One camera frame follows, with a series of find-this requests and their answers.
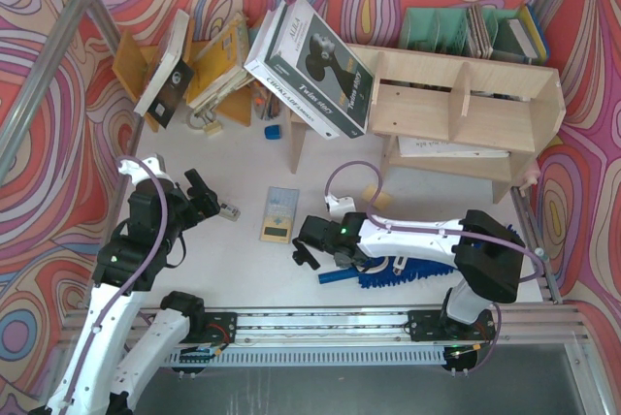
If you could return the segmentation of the blue microfibre duster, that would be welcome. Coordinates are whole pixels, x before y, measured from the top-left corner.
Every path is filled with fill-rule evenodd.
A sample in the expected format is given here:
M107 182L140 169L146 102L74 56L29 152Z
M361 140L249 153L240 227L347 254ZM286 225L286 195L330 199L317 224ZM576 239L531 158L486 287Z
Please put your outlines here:
M393 286L431 276L461 272L483 283L495 277L510 285L519 279L523 240L481 211L462 219L436 222L405 222L364 215L359 233L363 265L337 265L341 272L323 273L319 282L329 283L356 277L363 288ZM393 272L396 257L407 257L401 275ZM378 265L384 257L389 266L376 274L364 274L365 267Z

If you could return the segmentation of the roll of beige tape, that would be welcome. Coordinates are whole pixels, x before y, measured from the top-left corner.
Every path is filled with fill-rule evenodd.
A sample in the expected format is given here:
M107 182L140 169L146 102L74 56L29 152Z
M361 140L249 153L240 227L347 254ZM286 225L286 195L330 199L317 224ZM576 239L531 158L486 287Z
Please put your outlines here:
M376 274L381 271L384 271L390 264L390 259L388 257L384 257L383 260L376 266L365 267L360 272L364 274Z

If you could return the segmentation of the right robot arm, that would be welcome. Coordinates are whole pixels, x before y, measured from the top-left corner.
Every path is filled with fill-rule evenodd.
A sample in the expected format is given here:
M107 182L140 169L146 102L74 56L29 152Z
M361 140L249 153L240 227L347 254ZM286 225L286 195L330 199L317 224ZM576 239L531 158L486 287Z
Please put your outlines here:
M315 252L333 258L337 270L323 273L322 284L355 277L374 288L458 272L441 305L439 324L446 330L473 326L493 303L514 303L524 258L520 237L475 209L462 219L422 223L363 212L340 222L308 216L293 243L300 265L318 269Z

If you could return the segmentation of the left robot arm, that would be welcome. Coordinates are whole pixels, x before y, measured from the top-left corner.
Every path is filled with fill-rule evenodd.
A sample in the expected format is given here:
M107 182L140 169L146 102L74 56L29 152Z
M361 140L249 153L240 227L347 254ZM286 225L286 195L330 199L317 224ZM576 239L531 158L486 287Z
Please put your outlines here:
M87 316L56 390L37 414L131 414L175 346L201 342L208 330L202 299L166 295L148 329L126 351L127 337L156 276L184 231L220 212L216 194L194 169L181 190L153 158L123 161L131 177L130 215L97 254Z

